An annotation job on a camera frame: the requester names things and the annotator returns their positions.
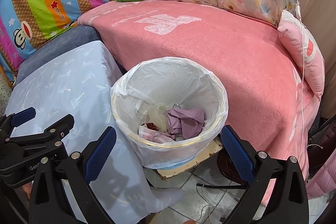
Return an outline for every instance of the trash can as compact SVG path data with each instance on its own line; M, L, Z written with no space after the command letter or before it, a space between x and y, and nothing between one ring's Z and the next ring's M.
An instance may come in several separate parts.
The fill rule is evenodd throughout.
M186 58L164 57L144 61L111 88L112 112L118 127L132 144L141 164L152 169L172 169L192 160L221 131L227 118L226 90L213 72ZM154 143L138 135L146 123L146 110L164 103L171 108L205 111L199 136L182 141Z

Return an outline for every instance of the pink blanket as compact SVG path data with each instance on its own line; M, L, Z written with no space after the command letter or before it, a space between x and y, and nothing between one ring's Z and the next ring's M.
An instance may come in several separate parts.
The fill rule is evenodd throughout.
M212 6L162 0L112 1L78 23L95 27L126 70L164 56L212 70L228 94L227 124L257 151L296 156L307 178L307 131L319 102L304 81L302 130L301 76L274 27Z

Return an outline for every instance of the bolt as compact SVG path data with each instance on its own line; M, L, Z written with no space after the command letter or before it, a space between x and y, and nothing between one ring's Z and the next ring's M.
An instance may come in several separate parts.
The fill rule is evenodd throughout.
M291 160L292 163L297 163L297 158L296 157L291 156L289 159Z
M73 152L71 154L71 158L73 158L74 160L78 159L80 157L80 153L79 152Z
M48 158L47 157L44 157L41 159L41 163L42 164L46 164L48 162Z
M264 152L264 151L260 151L260 152L258 153L258 156L259 156L260 158L262 158L262 159L267 158L267 154L266 154L266 152Z

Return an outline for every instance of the cord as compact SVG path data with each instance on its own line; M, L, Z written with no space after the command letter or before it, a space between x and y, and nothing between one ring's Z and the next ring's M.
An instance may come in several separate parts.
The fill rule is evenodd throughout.
M295 13L296 13L296 17L298 18L298 20L300 21L300 25L301 25L301 42L302 42L302 60L303 60L303 69L302 69L302 88L301 88L301 113L302 113L302 140L301 140L301 147L302 147L302 142L303 142L303 136L305 133L305 121L304 121L304 117L303 117L303 80L305 78L305 46L303 43L303 29L302 29L302 19L301 19L301 8L300 8L300 4L299 4L299 0L297 0L297 5L295 7Z
M223 211L221 208L218 208L216 205L214 205L214 204L212 203L212 201L208 200L208 199L204 196L204 194L203 194L203 188L204 188L204 185L206 185L206 184L207 184L209 181L211 181L211 180L222 179L222 178L224 178L224 176L219 177L219 178L215 178L215 179L209 179L209 180L207 180L207 181L202 185L202 187L201 187L201 192L198 191L198 188L197 188L197 186L196 186L196 191L197 191L197 193L199 194L199 196L200 196L201 198L203 198L203 199L208 203L208 205L203 206L203 208L202 208L202 210L201 210L201 217L200 217L199 219L195 220L196 222L202 219L203 210L204 210L204 208L206 208L206 207L209 207L209 209L208 209L208 218L209 218L209 223L210 223L210 224L212 224L212 222L211 222L211 218L210 218L210 214L211 214L215 209L219 210L219 211L222 213L222 216L226 217L224 211Z
M318 144L310 144L310 145L307 145L306 149L307 149L308 147L310 147L310 146L313 146L313 145L316 145L316 146L318 146L319 148L323 149L323 147L320 146L320 145L318 145Z

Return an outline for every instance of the crumpled paper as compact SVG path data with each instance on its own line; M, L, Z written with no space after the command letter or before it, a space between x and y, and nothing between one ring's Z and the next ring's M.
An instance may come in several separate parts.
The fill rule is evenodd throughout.
M168 133L181 134L183 138L197 137L204 126L205 112L199 108L185 110L173 107L167 111Z

